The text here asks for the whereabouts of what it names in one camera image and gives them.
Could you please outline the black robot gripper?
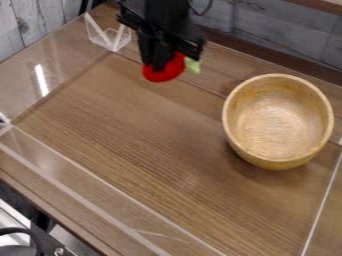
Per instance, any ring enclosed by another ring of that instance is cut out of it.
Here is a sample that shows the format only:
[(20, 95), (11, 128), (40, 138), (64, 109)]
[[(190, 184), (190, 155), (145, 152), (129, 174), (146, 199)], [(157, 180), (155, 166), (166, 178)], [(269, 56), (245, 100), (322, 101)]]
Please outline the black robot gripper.
[(138, 31), (142, 62), (162, 72), (174, 50), (201, 59), (206, 39), (191, 18), (190, 0), (117, 0), (118, 21)]

